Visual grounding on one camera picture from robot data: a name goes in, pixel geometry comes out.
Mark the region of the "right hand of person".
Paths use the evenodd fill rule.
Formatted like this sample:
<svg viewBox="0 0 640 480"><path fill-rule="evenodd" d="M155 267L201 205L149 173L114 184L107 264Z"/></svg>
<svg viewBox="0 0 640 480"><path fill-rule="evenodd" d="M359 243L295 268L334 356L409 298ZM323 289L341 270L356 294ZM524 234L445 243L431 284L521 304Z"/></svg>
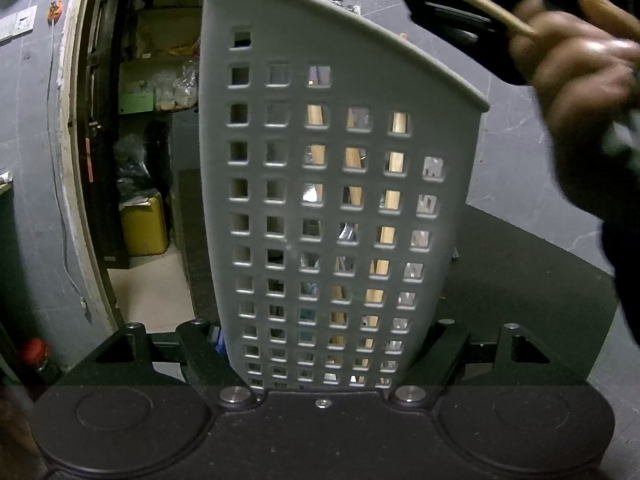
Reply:
<svg viewBox="0 0 640 480"><path fill-rule="evenodd" d="M512 58L555 139L604 129L639 103L639 19L608 0L579 3L583 18L552 11L542 0L523 0L515 9L535 36L513 37Z"/></svg>

